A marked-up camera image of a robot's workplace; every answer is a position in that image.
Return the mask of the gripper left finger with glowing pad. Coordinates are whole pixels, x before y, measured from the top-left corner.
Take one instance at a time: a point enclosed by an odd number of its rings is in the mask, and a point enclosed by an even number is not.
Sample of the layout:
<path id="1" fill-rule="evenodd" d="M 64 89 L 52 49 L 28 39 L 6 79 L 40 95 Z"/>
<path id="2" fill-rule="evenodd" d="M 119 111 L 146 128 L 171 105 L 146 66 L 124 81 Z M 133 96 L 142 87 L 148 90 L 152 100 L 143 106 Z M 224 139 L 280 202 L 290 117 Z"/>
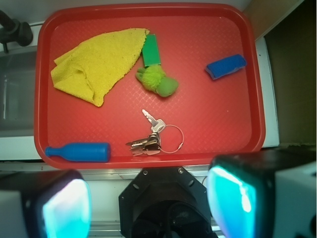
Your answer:
<path id="1" fill-rule="evenodd" d="M 90 188 L 78 171 L 0 174 L 2 238 L 86 238 L 91 215 Z"/>

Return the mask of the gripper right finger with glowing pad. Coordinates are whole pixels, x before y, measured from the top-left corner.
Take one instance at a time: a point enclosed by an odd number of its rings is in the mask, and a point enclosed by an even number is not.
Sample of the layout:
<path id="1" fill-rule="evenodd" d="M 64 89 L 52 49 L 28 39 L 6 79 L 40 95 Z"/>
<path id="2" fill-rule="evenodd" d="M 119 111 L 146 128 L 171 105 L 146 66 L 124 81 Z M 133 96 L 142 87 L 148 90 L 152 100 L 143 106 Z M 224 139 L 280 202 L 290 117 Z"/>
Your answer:
<path id="1" fill-rule="evenodd" d="M 312 150 L 218 155 L 207 175 L 212 217 L 227 238 L 314 238 L 316 175 Z"/>

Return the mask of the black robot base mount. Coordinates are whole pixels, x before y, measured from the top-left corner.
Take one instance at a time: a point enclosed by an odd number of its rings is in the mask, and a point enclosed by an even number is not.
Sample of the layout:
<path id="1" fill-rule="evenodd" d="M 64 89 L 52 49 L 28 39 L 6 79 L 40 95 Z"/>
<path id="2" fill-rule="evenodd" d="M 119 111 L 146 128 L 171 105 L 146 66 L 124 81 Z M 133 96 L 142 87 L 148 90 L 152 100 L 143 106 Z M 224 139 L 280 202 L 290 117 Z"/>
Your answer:
<path id="1" fill-rule="evenodd" d="M 183 167 L 145 168 L 118 197 L 125 238 L 215 238 L 207 189 Z"/>

